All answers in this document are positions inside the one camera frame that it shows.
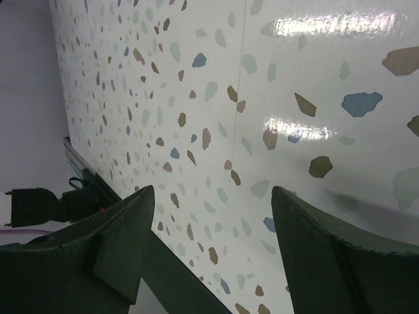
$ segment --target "wall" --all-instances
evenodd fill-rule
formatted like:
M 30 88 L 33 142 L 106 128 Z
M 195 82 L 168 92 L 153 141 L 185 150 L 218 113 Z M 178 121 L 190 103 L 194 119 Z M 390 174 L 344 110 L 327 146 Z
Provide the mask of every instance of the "wall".
M 48 1 L 0 6 L 0 191 L 69 190 L 69 135 Z
M 155 186 L 153 231 L 231 311 L 292 313 L 274 185 L 419 243 L 415 1 L 51 5 L 73 145 Z

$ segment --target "white wall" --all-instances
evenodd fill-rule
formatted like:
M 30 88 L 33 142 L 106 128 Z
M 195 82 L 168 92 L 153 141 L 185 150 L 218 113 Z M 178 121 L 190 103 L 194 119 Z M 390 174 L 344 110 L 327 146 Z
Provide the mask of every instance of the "white wall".
M 0 5 L 0 191 L 69 190 L 67 118 L 47 0 Z

